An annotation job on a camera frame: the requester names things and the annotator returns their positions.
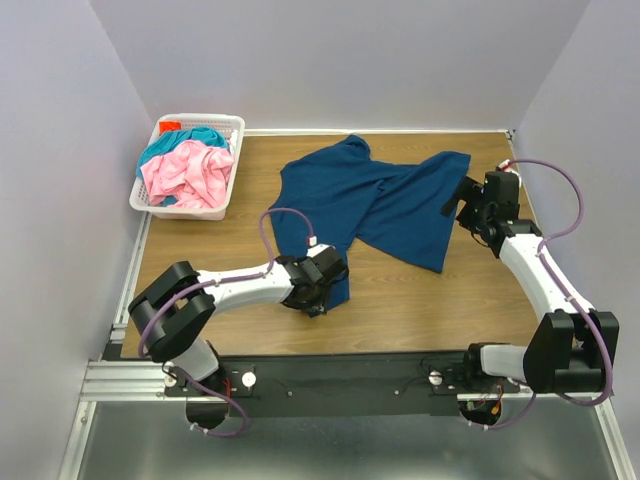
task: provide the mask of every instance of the blue t-shirt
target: blue t-shirt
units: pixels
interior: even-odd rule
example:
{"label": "blue t-shirt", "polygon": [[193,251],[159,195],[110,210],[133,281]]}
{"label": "blue t-shirt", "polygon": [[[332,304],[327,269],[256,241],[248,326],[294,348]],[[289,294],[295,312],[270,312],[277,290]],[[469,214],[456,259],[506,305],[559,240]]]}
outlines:
{"label": "blue t-shirt", "polygon": [[[419,165],[371,160],[360,137],[346,139],[287,164],[273,207],[300,210],[313,223],[318,243],[335,246],[347,261],[353,239],[400,260],[442,272],[455,214],[449,200],[469,168],[470,156],[441,152]],[[297,215],[274,213],[271,223],[283,255],[306,255],[307,229]],[[329,308],[349,299],[348,279],[336,283]]]}

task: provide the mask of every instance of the white plastic basket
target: white plastic basket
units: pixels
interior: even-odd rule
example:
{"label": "white plastic basket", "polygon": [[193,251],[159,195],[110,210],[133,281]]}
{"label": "white plastic basket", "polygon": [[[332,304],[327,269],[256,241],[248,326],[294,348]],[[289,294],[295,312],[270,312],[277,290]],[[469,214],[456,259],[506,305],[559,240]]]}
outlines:
{"label": "white plastic basket", "polygon": [[185,220],[222,220],[233,192],[233,184],[236,179],[236,171],[238,170],[238,161],[240,160],[240,149],[242,148],[242,137],[244,136],[244,120],[233,115],[217,115],[207,113],[175,113],[165,115],[156,122],[153,129],[149,145],[155,142],[160,135],[160,122],[180,122],[183,129],[194,127],[211,127],[219,131],[224,138],[229,141],[231,135],[236,132],[236,142],[232,149],[235,162],[231,167],[231,175],[227,184],[227,198],[219,208],[171,208],[162,206],[149,205],[149,194],[144,185],[144,181],[136,177],[136,181],[131,189],[129,196],[129,204],[135,210],[141,212],[151,212],[158,218],[167,219],[185,219]]}

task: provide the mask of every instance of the bolt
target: bolt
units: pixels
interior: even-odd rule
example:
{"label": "bolt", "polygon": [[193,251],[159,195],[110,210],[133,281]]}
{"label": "bolt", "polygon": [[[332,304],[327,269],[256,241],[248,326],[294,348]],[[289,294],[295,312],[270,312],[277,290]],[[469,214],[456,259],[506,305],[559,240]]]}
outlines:
{"label": "bolt", "polygon": [[431,385],[440,385],[442,384],[442,375],[437,370],[434,370],[429,374],[429,382]]}
{"label": "bolt", "polygon": [[178,383],[178,381],[173,378],[171,375],[166,375],[164,377],[164,386],[167,388],[171,388],[171,387],[175,387],[176,383]]}

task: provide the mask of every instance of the gray wall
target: gray wall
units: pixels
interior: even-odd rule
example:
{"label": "gray wall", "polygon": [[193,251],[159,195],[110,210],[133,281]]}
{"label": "gray wall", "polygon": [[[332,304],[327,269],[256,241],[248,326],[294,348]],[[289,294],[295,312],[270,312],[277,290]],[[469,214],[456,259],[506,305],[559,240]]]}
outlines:
{"label": "gray wall", "polygon": [[91,0],[153,118],[515,127],[587,0]]}
{"label": "gray wall", "polygon": [[[582,227],[551,250],[596,307],[620,320],[613,404],[638,471],[639,23],[637,1],[593,0],[516,134],[520,156],[557,162],[583,188]],[[538,169],[525,173],[544,230],[571,222],[570,187]]]}
{"label": "gray wall", "polygon": [[0,477],[53,479],[137,232],[151,123],[85,1],[4,2],[0,44]]}

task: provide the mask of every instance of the purple wire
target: purple wire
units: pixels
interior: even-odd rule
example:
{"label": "purple wire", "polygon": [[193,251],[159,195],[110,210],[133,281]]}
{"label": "purple wire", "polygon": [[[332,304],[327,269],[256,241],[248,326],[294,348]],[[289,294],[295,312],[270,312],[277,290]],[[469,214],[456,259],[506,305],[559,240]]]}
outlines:
{"label": "purple wire", "polygon": [[576,197],[578,199],[578,216],[576,217],[576,220],[566,230],[563,230],[558,233],[554,233],[553,235],[549,235],[548,237],[543,238],[540,244],[538,245],[538,258],[540,258],[540,262],[542,263],[544,269],[547,271],[547,273],[549,274],[551,279],[554,281],[554,283],[558,286],[562,294],[567,299],[569,299],[569,302],[571,303],[571,305],[573,305],[573,307],[578,311],[578,313],[580,313],[580,316],[582,316],[582,318],[584,319],[585,323],[589,327],[589,330],[591,330],[591,333],[593,334],[596,344],[598,345],[598,349],[600,350],[602,361],[604,363],[605,386],[604,386],[604,389],[602,390],[602,393],[597,398],[594,398],[591,400],[578,400],[576,398],[570,397],[566,393],[560,393],[558,394],[558,396],[560,396],[561,398],[564,398],[565,400],[568,400],[571,403],[574,403],[576,405],[581,405],[584,407],[592,407],[595,405],[600,405],[607,398],[609,398],[611,396],[611,393],[613,392],[613,365],[611,363],[611,357],[609,356],[609,352],[607,351],[607,346],[604,342],[604,338],[602,338],[602,334],[600,333],[600,330],[598,330],[598,327],[596,326],[595,322],[591,319],[591,317],[585,311],[585,309],[582,308],[580,303],[578,303],[578,301],[573,298],[573,296],[571,295],[571,292],[569,291],[569,288],[560,279],[560,277],[558,277],[556,272],[553,270],[553,268],[549,264],[549,261],[545,258],[544,253],[542,253],[542,250],[547,246],[547,244],[551,240],[564,237],[565,235],[570,234],[576,228],[578,228],[578,225],[580,225],[580,223],[582,222],[582,217],[584,216],[584,201],[582,199],[582,192],[580,191],[580,188],[576,184],[575,180],[571,177],[571,175],[569,175],[567,171],[565,171],[564,169],[556,165],[553,165],[552,163],[545,162],[543,160],[530,160],[530,159],[512,160],[511,162],[509,162],[510,165],[516,164],[516,163],[531,163],[534,165],[542,165],[547,168],[551,168],[552,170],[555,170],[556,172],[561,174],[564,178],[566,178],[571,184],[571,186],[573,187],[574,192],[576,193]]}
{"label": "purple wire", "polygon": [[[247,275],[237,275],[235,277],[226,277],[226,278],[221,279],[220,281],[209,280],[207,282],[196,283],[196,284],[191,285],[191,286],[179,291],[178,293],[176,293],[173,297],[171,297],[171,299],[167,303],[165,303],[164,305],[162,305],[162,307],[160,307],[160,309],[156,312],[156,314],[153,317],[151,317],[151,320],[149,320],[149,323],[147,324],[145,329],[142,331],[142,334],[140,335],[140,342],[138,343],[138,356],[140,358],[144,358],[144,357],[147,356],[147,353],[145,353],[145,351],[144,351],[144,346],[147,343],[147,340],[149,339],[149,335],[151,335],[151,331],[153,330],[153,327],[155,327],[156,323],[158,323],[160,318],[165,313],[167,313],[167,311],[171,307],[173,307],[173,305],[178,300],[180,300],[181,298],[186,297],[187,295],[189,295],[192,292],[195,292],[196,290],[199,290],[201,288],[207,288],[207,287],[210,287],[212,285],[221,285],[221,284],[225,284],[225,283],[240,282],[240,281],[244,281],[244,280],[254,280],[256,278],[263,278],[265,275],[267,275],[273,269],[273,265],[275,263],[275,255],[273,254],[273,248],[271,247],[271,243],[269,242],[269,239],[267,238],[267,234],[264,231],[263,221],[264,221],[264,217],[266,217],[267,215],[271,215],[272,213],[278,213],[278,212],[294,213],[294,214],[298,215],[307,224],[307,228],[309,229],[309,238],[312,238],[312,237],[315,236],[315,234],[313,233],[313,225],[311,224],[311,221],[302,212],[300,212],[300,211],[298,211],[298,210],[296,210],[294,208],[277,207],[277,208],[272,208],[270,210],[266,210],[265,212],[263,212],[260,215],[260,218],[258,219],[258,231],[260,232],[260,238],[262,239],[262,243],[264,243],[264,246],[267,249],[267,255],[269,256],[269,264],[267,265],[266,271],[265,272],[258,272],[258,273],[251,273],[251,274],[247,274]],[[193,377],[191,377],[184,370],[183,370],[183,373],[185,375],[185,378],[195,388],[197,388],[198,390],[202,391],[203,393],[206,393],[207,395],[211,395],[213,397],[221,398],[225,402],[229,403],[230,405],[232,405],[242,415],[242,417],[244,419],[244,421],[242,423],[242,426],[238,430],[236,430],[234,432],[217,433],[217,432],[214,432],[214,431],[209,431],[209,432],[207,432],[209,435],[212,435],[212,436],[215,436],[215,437],[233,437],[235,435],[238,435],[238,434],[242,433],[247,428],[247,426],[249,425],[249,417],[248,417],[247,413],[242,409],[242,407],[235,400],[227,397],[226,395],[222,395],[221,393],[215,392],[215,391],[205,387],[204,385],[198,383],[198,381],[196,381]],[[200,431],[204,431],[204,429],[202,427],[200,427],[200,426],[195,426],[194,428],[196,428],[197,430],[200,430]]]}

